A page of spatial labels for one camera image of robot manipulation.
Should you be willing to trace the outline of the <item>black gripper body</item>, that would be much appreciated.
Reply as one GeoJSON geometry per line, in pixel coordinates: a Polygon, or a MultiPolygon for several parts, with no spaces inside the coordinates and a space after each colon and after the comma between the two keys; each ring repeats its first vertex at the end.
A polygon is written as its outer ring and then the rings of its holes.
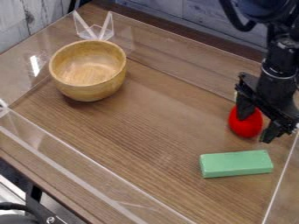
{"type": "Polygon", "coordinates": [[[291,134],[299,123],[299,107],[295,105],[295,76],[275,77],[262,71],[256,77],[241,72],[234,86],[237,94],[248,97],[254,107],[269,119],[281,123],[284,134],[291,134]]]}

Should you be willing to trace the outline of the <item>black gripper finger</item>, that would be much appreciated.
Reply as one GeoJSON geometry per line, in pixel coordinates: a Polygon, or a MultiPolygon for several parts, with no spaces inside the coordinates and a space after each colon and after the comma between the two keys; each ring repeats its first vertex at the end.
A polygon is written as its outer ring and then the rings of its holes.
{"type": "Polygon", "coordinates": [[[284,134],[281,123],[277,120],[269,122],[266,128],[261,131],[258,141],[269,144],[276,137],[284,134]]]}
{"type": "Polygon", "coordinates": [[[254,104],[250,99],[242,94],[236,96],[236,107],[237,107],[237,119],[240,121],[245,120],[254,112],[254,104]]]}

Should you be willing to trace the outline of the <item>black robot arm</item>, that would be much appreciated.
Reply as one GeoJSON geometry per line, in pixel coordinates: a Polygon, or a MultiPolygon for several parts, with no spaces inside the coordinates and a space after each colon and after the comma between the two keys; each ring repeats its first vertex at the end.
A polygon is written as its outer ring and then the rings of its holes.
{"type": "Polygon", "coordinates": [[[237,119],[245,120],[256,110],[269,119],[258,138],[268,144],[299,126],[299,0],[218,0],[218,4],[238,31],[265,27],[260,75],[240,73],[234,89],[237,119]]]}

